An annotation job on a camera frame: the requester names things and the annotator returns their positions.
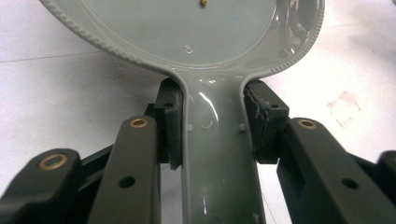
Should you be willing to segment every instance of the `white floor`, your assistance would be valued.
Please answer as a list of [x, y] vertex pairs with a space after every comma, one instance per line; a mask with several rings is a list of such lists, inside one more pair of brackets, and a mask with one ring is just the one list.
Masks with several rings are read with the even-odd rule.
[[[155, 101], [164, 76], [81, 40], [38, 1], [0, 1], [0, 194], [35, 155], [82, 158], [112, 144], [121, 122]], [[307, 56], [265, 78], [290, 116], [323, 123], [351, 153], [396, 149], [396, 6], [332, 0]], [[274, 165], [260, 165], [268, 223], [290, 223]], [[163, 167], [163, 223], [181, 223], [179, 171]]]

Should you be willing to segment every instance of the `black metal arm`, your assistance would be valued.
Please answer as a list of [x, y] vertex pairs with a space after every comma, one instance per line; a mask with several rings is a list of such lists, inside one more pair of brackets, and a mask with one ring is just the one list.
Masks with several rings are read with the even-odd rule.
[[[396, 151], [370, 163], [320, 123], [289, 119], [264, 83], [248, 83], [244, 94], [252, 155], [278, 164], [293, 223], [396, 223]], [[182, 165], [182, 105], [166, 79], [146, 116], [122, 123], [114, 146], [82, 161], [71, 149], [33, 158], [0, 200], [0, 223], [161, 223], [159, 163]]]

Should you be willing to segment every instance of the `brass insert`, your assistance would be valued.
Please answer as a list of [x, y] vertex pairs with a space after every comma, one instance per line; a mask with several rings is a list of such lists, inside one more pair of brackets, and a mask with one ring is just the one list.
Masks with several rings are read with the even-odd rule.
[[298, 123], [301, 126], [305, 127], [306, 129], [316, 129], [317, 128], [317, 125], [314, 122], [307, 120], [307, 119], [300, 119], [298, 121]]
[[38, 167], [43, 171], [55, 170], [67, 162], [67, 156], [61, 153], [52, 154], [42, 160]]
[[149, 121], [146, 119], [134, 119], [131, 121], [130, 125], [133, 128], [143, 128], [148, 125]]
[[201, 7], [205, 7], [206, 6], [206, 0], [200, 0], [199, 1], [199, 5], [201, 5]]

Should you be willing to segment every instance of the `hole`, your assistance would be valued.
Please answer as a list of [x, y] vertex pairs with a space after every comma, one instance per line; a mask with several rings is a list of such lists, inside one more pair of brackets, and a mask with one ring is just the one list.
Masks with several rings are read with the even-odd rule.
[[135, 122], [134, 122], [134, 125], [135, 126], [140, 126], [140, 125], [143, 125], [145, 123], [145, 121], [143, 121], [142, 119], [140, 119], [140, 120], [136, 120]]
[[148, 121], [146, 119], [134, 119], [131, 121], [130, 125], [133, 128], [143, 128], [148, 125]]
[[127, 189], [134, 184], [135, 180], [132, 176], [125, 176], [123, 179], [120, 180], [119, 186], [122, 189]]
[[300, 123], [301, 126], [305, 127], [306, 129], [317, 128], [317, 125], [314, 122], [307, 120], [307, 119], [301, 119], [298, 122]]
[[172, 108], [172, 107], [173, 107], [173, 104], [171, 104], [171, 103], [166, 103], [166, 104], [164, 104], [164, 106], [165, 106], [165, 108]]
[[350, 188], [350, 189], [358, 189], [359, 185], [356, 183], [354, 180], [345, 178], [341, 180], [341, 183], [343, 183], [344, 186]]
[[60, 157], [60, 156], [53, 157], [53, 158], [47, 160], [45, 162], [45, 165], [46, 166], [53, 166], [53, 165], [56, 165], [57, 163], [59, 163], [61, 160], [62, 160], [62, 157]]

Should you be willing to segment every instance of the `small stain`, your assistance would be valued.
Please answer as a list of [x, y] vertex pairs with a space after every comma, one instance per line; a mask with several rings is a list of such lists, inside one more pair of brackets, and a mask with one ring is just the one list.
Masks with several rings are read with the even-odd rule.
[[361, 107], [358, 105], [355, 97], [344, 91], [337, 99], [327, 104], [330, 112], [335, 120], [346, 128], [353, 119], [361, 112]]

